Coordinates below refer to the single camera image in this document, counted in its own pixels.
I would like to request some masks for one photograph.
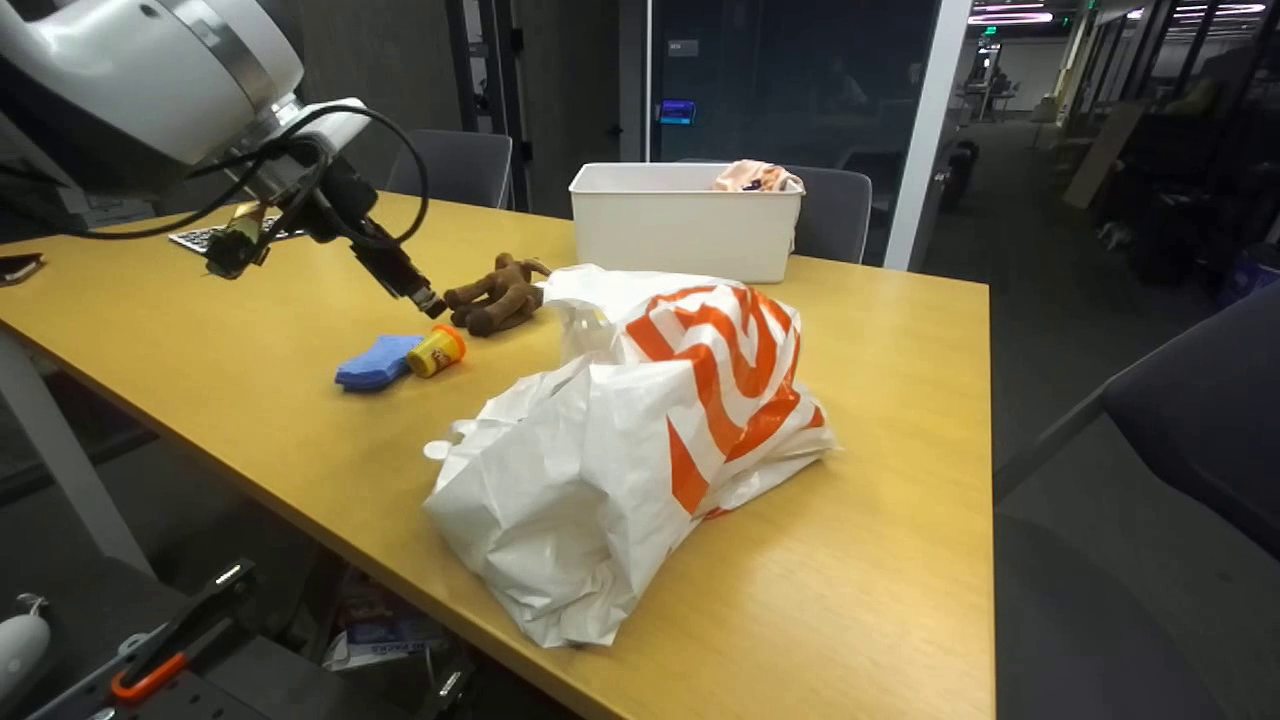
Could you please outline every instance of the chair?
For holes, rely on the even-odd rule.
[[[1223,720],[1145,603],[1058,531],[998,514],[998,657],[1008,720]]]
[[[1280,291],[1256,291],[1147,354],[998,468],[1022,489],[1058,447],[1109,416],[1174,489],[1280,555]]]
[[[1280,555],[1280,291],[1256,291],[1147,354],[998,468],[1011,496],[1109,416],[1174,489]],[[1166,630],[1051,531],[998,514],[1006,717],[1229,717]]]
[[[828,255],[859,266],[873,238],[873,177],[842,170],[791,170],[806,182],[806,203],[796,225],[800,255]]]
[[[428,187],[420,187],[420,172],[408,153],[398,156],[386,187],[413,191],[413,196],[439,196],[461,203],[489,203],[506,210],[512,196],[512,135],[495,132],[444,132],[420,128],[408,132],[413,148],[428,163]]]

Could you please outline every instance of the cable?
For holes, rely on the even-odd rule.
[[[220,162],[220,163],[208,163],[208,170],[188,172],[188,177],[208,177],[208,172],[225,172],[225,170],[250,163],[250,172],[245,172],[229,191],[220,191],[217,199],[208,199],[205,210],[196,210],[196,212],[188,212],[188,217],[180,217],[180,220],[151,225],[151,230],[137,230],[137,234],[98,234],[98,230],[57,230],[57,225],[44,225],[42,217],[25,212],[25,210],[20,210],[20,212],[25,212],[28,220],[42,220],[48,234],[60,234],[60,238],[89,238],[89,240],[148,240],[148,238],[163,238],[163,234],[188,230],[188,225],[211,217],[217,210],[225,210],[231,196],[240,196],[240,191],[255,182],[255,172],[261,172],[273,156],[282,156],[282,148],[283,148],[290,142],[297,142],[297,135],[299,135],[309,126],[315,126],[320,116],[342,116],[342,114],[347,114],[347,116],[367,116],[367,122],[375,122],[379,128],[389,128],[389,132],[402,142],[402,148],[413,156],[416,177],[420,177],[420,185],[428,187],[428,163],[426,163],[426,156],[413,148],[413,142],[408,142],[408,132],[404,132],[402,126],[394,126],[389,116],[379,116],[379,114],[374,114],[374,110],[328,103],[328,110],[315,110],[315,114],[299,116],[297,126],[290,126],[282,135],[273,135],[269,144],[261,144],[261,148],[250,153],[250,156],[229,156],[229,162]],[[17,170],[10,170],[10,163],[5,163],[0,172],[5,172],[5,177],[25,177],[28,185],[48,187],[44,177],[17,172]],[[398,238],[398,246],[413,240],[426,220],[428,220],[428,191],[420,191],[416,217],[413,217],[408,230]]]

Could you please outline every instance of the brown stuffed toy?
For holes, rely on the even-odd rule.
[[[455,328],[471,337],[495,337],[534,321],[534,314],[546,303],[546,291],[534,285],[534,276],[548,276],[548,270],[501,252],[489,276],[450,287],[428,314],[453,314]]]

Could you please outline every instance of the orange and white plastic bag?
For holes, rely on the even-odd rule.
[[[546,650],[612,643],[669,554],[833,445],[800,315],[732,280],[570,270],[577,354],[486,404],[428,514]]]
[[[722,191],[806,191],[806,182],[791,177],[779,163],[766,163],[766,162],[732,162],[722,177],[716,177]]]

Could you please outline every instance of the white box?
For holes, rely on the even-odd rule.
[[[722,191],[730,163],[583,163],[570,185],[577,259],[786,280],[806,191]]]

